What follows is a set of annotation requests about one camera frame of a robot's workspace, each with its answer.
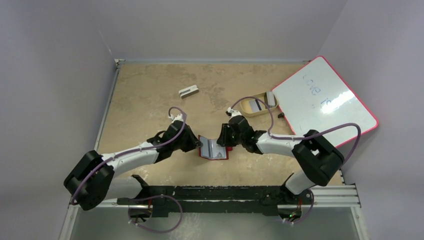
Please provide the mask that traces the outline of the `red card holder wallet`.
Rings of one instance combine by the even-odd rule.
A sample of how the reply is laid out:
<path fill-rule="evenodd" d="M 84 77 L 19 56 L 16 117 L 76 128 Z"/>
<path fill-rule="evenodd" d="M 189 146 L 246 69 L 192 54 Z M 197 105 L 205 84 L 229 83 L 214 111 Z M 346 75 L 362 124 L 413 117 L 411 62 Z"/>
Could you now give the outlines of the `red card holder wallet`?
<path fill-rule="evenodd" d="M 218 160 L 228 160 L 229 152 L 233 150 L 232 147 L 224 147 L 217 143 L 217 139 L 210 139 L 204 136 L 198 136 L 199 141 L 202 146 L 198 149 L 198 155 L 201 158 L 218 161 Z"/>

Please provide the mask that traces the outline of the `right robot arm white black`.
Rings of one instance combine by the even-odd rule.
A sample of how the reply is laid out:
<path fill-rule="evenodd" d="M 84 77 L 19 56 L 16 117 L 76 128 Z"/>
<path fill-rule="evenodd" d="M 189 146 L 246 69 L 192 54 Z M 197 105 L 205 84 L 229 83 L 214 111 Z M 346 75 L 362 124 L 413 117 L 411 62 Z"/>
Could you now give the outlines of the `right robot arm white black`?
<path fill-rule="evenodd" d="M 282 185 L 280 196 L 288 204 L 300 198 L 303 191 L 325 187 L 342 166 L 345 158 L 324 136 L 309 130 L 304 136 L 270 135 L 255 130 L 248 120 L 237 115 L 221 126 L 217 144 L 222 147 L 241 145 L 249 153 L 276 154 L 295 158 L 300 170 L 290 175 Z"/>

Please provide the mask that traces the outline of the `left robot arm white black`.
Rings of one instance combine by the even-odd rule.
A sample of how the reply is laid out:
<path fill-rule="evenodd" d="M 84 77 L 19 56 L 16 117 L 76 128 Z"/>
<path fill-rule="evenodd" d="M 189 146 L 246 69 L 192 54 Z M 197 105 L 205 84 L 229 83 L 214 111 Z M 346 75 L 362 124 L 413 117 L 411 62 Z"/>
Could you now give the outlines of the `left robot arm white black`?
<path fill-rule="evenodd" d="M 86 152 L 63 185 L 71 194 L 70 204 L 88 211 L 106 199 L 115 177 L 141 166 L 156 164 L 175 151 L 187 153 L 202 145 L 188 124 L 175 120 L 166 130 L 135 147 L 105 154 L 96 150 Z"/>

